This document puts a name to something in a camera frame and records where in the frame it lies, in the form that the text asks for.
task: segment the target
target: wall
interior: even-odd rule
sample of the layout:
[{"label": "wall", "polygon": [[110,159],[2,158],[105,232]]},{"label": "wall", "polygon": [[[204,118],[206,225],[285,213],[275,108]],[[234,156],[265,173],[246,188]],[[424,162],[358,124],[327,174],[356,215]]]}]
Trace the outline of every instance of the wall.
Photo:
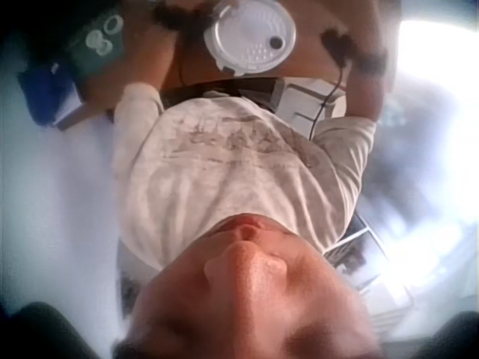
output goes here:
[{"label": "wall", "polygon": [[107,358],[119,328],[112,125],[36,126],[16,80],[19,41],[0,54],[2,303],[9,314],[51,304]]}]

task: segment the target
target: table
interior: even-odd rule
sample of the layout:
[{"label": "table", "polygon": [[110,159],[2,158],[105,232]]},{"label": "table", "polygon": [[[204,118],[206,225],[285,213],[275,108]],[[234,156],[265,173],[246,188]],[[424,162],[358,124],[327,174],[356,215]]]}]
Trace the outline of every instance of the table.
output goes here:
[{"label": "table", "polygon": [[[347,27],[324,7],[324,1],[334,0],[280,0],[296,22],[297,39],[295,49],[290,57],[275,69],[258,74],[261,77],[307,77],[336,82],[339,71],[334,61],[320,42],[320,34],[328,28],[346,31]],[[147,29],[149,15],[153,5],[145,0],[123,0],[120,13],[124,20],[123,45],[125,55],[103,68],[79,85],[79,92],[85,103],[67,118],[58,128],[64,130],[75,123],[96,116],[114,108],[118,103],[123,88],[127,85],[125,74],[128,54],[135,51],[138,37]],[[392,88],[396,73],[397,37],[400,25],[400,0],[379,0],[382,30],[389,51],[389,64],[386,73],[387,88]],[[186,85],[231,79],[230,73],[221,72],[214,58],[207,50],[204,41],[198,41],[181,58],[183,78]],[[181,86],[176,57],[171,66],[162,90]]]}]

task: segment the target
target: blue object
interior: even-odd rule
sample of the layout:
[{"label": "blue object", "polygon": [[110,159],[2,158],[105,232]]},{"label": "blue object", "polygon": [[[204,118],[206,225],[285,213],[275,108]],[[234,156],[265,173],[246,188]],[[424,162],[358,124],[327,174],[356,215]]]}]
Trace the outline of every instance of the blue object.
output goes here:
[{"label": "blue object", "polygon": [[18,75],[33,121],[40,126],[55,122],[55,114],[74,86],[68,66],[55,64],[35,65]]}]

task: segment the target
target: nose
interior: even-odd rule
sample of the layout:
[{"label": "nose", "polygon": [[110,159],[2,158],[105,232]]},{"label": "nose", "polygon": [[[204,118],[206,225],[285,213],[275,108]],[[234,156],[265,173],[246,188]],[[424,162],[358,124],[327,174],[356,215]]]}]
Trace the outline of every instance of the nose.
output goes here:
[{"label": "nose", "polygon": [[236,338],[257,341],[264,333],[273,333],[272,327],[280,320],[275,313],[283,310],[274,308],[283,302],[287,265],[254,243],[261,230],[250,226],[238,230],[242,240],[208,261],[204,273],[210,285],[214,316],[221,318]]}]

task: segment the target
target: round container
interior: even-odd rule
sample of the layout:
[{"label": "round container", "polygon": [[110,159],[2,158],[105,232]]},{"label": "round container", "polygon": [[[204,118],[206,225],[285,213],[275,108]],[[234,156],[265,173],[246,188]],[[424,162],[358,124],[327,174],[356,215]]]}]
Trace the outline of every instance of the round container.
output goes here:
[{"label": "round container", "polygon": [[204,39],[220,70],[235,76],[262,73],[278,66],[293,51],[296,26],[290,14],[273,0],[241,0],[225,6]]}]

